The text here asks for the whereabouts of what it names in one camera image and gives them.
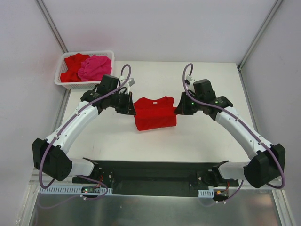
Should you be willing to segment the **red t shirt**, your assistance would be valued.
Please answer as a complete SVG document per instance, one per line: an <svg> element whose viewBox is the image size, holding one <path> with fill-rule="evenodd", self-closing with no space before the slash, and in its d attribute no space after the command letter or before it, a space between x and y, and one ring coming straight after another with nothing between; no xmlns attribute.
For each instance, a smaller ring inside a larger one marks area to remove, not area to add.
<svg viewBox="0 0 301 226"><path fill-rule="evenodd" d="M89 55L77 53L64 59L67 66L67 71L61 73L61 82L81 82L78 76L78 70L81 68L81 63L90 58Z"/></svg>
<svg viewBox="0 0 301 226"><path fill-rule="evenodd" d="M177 117L174 113L174 98L147 99L142 97L134 102L136 110L135 125L138 131L175 127Z"/></svg>

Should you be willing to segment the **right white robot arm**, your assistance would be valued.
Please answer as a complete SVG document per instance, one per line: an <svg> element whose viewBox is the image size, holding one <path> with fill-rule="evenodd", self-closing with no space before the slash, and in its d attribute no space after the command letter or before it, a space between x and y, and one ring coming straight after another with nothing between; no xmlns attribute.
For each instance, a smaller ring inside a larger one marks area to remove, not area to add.
<svg viewBox="0 0 301 226"><path fill-rule="evenodd" d="M193 115L202 111L224 127L240 144L248 162L222 161L212 169L211 180L222 186L228 179L246 180L255 188L268 185L281 189L285 185L285 149L272 144L251 129L225 97L217 97L211 82L183 80L184 92L175 110L177 115Z"/></svg>

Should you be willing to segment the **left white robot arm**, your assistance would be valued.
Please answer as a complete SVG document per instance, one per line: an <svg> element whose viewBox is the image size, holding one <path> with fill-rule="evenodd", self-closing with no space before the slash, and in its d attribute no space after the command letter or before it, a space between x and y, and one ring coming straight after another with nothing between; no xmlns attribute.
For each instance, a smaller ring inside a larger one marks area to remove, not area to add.
<svg viewBox="0 0 301 226"><path fill-rule="evenodd" d="M96 182L100 176L96 163L88 158L70 159L67 153L83 129L103 110L113 108L119 114L136 114L130 91L134 83L132 78L119 80L105 75L99 84L83 94L66 122L45 139L37 138L33 142L34 167L57 181L81 175L89 183Z"/></svg>

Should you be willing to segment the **pink t shirt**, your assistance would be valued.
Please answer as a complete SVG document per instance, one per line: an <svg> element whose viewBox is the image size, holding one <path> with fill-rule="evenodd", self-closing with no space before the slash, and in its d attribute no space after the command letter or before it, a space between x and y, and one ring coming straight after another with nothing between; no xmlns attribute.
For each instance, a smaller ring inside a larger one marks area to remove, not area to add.
<svg viewBox="0 0 301 226"><path fill-rule="evenodd" d="M112 61L107 56L96 56L86 59L81 63L78 77L82 81L101 81L104 75L110 75Z"/></svg>

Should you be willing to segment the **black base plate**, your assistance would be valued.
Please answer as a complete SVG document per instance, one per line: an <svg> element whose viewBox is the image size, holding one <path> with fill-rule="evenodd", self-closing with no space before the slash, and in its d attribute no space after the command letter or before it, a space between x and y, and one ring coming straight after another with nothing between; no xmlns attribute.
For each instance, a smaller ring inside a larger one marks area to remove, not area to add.
<svg viewBox="0 0 301 226"><path fill-rule="evenodd" d="M113 194L197 197L209 187L238 187L238 181L214 175L218 164L201 162L96 161L91 179Z"/></svg>

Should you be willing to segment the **left aluminium frame post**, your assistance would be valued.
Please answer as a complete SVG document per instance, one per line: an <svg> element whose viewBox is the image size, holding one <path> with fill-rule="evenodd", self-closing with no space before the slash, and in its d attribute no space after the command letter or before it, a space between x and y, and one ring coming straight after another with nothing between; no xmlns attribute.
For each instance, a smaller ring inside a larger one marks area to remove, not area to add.
<svg viewBox="0 0 301 226"><path fill-rule="evenodd" d="M46 4L45 4L45 2L43 0L35 0L35 2L37 4L42 16L44 17L51 33L53 34L59 48L61 49L61 51L63 53L69 52L68 48L67 48L67 46L66 46L66 44L65 44L65 42L64 42L64 40L61 36L61 34L60 34L60 32L59 32L59 30L58 30L58 28L57 28L57 26L56 26L56 24L55 24L55 22L54 22L54 20L51 16L51 14L50 14L50 12L49 12Z"/></svg>

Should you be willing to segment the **aluminium frame post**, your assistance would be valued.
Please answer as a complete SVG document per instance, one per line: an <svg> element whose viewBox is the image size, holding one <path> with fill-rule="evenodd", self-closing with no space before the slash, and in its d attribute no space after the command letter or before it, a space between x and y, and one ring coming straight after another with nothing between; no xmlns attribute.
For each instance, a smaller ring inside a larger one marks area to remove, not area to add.
<svg viewBox="0 0 301 226"><path fill-rule="evenodd" d="M255 34L254 38L252 39L250 46L246 50L246 52L245 52L242 60L237 65L237 68L238 68L239 72L242 70L242 68L247 63L247 61L248 61L249 57L251 56L251 54L256 49L256 47L259 44L261 38L265 34L268 26L270 25L270 23L272 22L272 20L276 16L278 10L280 9L280 7L282 6L283 3L284 3L284 0L276 0L273 3L271 9L269 10L268 14L266 15L264 21L262 22L259 30L257 31L257 33Z"/></svg>
<svg viewBox="0 0 301 226"><path fill-rule="evenodd" d="M37 4L42 16L44 17L51 33L53 34L59 48L61 49L61 51L63 53L69 52L68 48L67 48L67 46L66 46L66 44L65 44L65 42L64 42L64 40L61 36L61 34L60 34L60 32L59 32L59 30L58 30L58 28L57 28L57 26L56 26L56 24L55 24L55 22L54 22L54 20L51 16L51 14L50 14L50 12L49 12L46 4L45 4L45 2L43 0L35 0L35 2Z"/></svg>

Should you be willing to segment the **right aluminium frame post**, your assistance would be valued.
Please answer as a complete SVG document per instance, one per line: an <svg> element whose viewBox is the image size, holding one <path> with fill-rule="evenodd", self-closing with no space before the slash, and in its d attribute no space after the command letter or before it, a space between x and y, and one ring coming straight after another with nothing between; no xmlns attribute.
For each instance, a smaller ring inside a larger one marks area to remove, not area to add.
<svg viewBox="0 0 301 226"><path fill-rule="evenodd" d="M242 68L247 63L247 61L248 61L249 57L251 56L251 54L256 49L256 47L259 44L261 38L265 34L268 26L270 25L270 23L272 22L272 20L276 16L278 10L280 9L280 7L282 6L283 3L284 3L284 0L276 0L273 3L271 9L269 10L268 14L266 15L264 21L262 22L259 30L257 31L257 33L255 34L254 38L252 39L250 46L246 50L246 52L245 52L242 60L237 65L237 68L238 68L239 72L242 70Z"/></svg>

